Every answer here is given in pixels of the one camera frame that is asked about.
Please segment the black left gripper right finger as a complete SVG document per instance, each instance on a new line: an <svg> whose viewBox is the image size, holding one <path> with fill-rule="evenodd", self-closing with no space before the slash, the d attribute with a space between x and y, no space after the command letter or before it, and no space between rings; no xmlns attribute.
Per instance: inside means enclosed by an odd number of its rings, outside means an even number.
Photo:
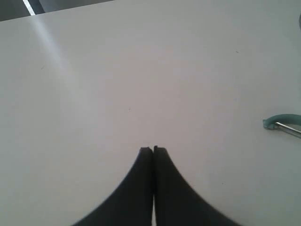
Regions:
<svg viewBox="0 0 301 226"><path fill-rule="evenodd" d="M155 213L158 226L236 226L182 177L167 150L154 147Z"/></svg>

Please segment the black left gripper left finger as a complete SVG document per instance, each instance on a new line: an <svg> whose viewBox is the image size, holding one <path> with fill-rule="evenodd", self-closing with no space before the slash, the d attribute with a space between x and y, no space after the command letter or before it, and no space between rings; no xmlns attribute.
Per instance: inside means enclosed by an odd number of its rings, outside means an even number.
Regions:
<svg viewBox="0 0 301 226"><path fill-rule="evenodd" d="M76 226L151 226L153 151L142 147L120 185Z"/></svg>

